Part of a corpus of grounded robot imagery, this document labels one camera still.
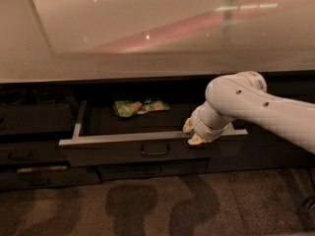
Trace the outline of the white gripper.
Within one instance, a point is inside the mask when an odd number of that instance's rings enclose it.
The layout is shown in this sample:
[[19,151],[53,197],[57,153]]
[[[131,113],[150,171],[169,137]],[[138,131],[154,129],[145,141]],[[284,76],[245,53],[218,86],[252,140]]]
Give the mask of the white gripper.
[[199,106],[185,121],[182,131],[185,134],[192,132],[193,135],[188,140],[188,144],[197,146],[218,139],[233,121],[234,118],[220,115],[213,108]]

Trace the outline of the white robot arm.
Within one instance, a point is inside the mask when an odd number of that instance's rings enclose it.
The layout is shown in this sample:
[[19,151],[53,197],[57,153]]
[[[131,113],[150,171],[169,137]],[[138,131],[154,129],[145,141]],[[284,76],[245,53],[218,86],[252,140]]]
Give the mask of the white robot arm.
[[217,77],[208,83],[205,98],[183,126],[183,132],[192,135],[190,145],[218,139],[232,121],[240,119],[315,153],[315,104],[267,93],[259,73]]

